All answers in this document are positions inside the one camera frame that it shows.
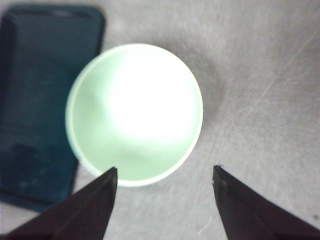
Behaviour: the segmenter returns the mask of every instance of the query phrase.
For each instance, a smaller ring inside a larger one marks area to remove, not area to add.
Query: phone case
[[[91,6],[16,5],[1,19],[1,201],[42,212],[72,192],[78,161],[65,107],[104,25]]]

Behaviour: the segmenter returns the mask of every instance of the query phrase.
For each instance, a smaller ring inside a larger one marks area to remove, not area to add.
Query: scratch
[[[205,229],[209,226],[209,224],[211,223],[211,221],[212,221],[212,216],[210,216],[209,221],[207,222],[207,224],[204,225],[204,226],[199,230],[198,236],[200,236],[200,234],[202,233],[202,231],[205,230]]]
[[[266,95],[266,93],[269,91],[269,89],[275,84],[275,82],[278,80],[279,73],[283,72],[283,70],[286,69],[286,67],[293,62],[293,60],[302,52],[302,50],[306,47],[306,45],[315,37],[316,34],[320,32],[320,29],[317,29],[302,45],[301,47],[293,54],[293,56],[290,58],[290,60],[283,65],[279,70],[277,76],[274,78],[274,80],[266,87],[266,89],[262,92],[262,94],[258,97],[258,99],[252,104],[252,106],[249,108],[248,113],[242,117],[239,125],[234,129],[234,132],[240,128],[245,120],[251,115],[255,107],[259,104],[261,99]],[[284,83],[287,84],[291,79],[289,78]],[[230,145],[231,140],[235,137],[235,134],[230,138],[229,142],[224,146],[223,151],[226,151]]]

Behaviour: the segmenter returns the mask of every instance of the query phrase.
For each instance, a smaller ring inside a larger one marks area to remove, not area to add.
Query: scratched surface
[[[2,0],[1,10],[13,2]],[[320,1],[38,2],[100,6],[104,50],[158,45],[201,88],[203,127],[191,156],[158,183],[120,187],[106,239],[226,240],[211,186],[215,164],[320,228]],[[76,189],[93,178],[80,168]],[[2,231],[35,215],[2,204]]]

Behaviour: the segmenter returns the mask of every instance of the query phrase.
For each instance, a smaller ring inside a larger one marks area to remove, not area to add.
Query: gray table surface
[[[2,0],[1,11],[10,3]],[[38,0],[99,6],[103,49],[148,43],[181,58],[204,103],[195,149],[155,184],[117,190],[106,239],[226,240],[212,188],[224,168],[320,228],[318,0]],[[80,167],[76,190],[94,177]],[[2,232],[37,213],[2,203]]]

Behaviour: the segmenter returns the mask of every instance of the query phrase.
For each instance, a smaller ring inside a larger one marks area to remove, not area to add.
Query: light green cup
[[[171,52],[128,44],[93,59],[75,80],[65,126],[78,160],[94,175],[118,169],[118,185],[155,183],[193,150],[203,102],[195,77]]]

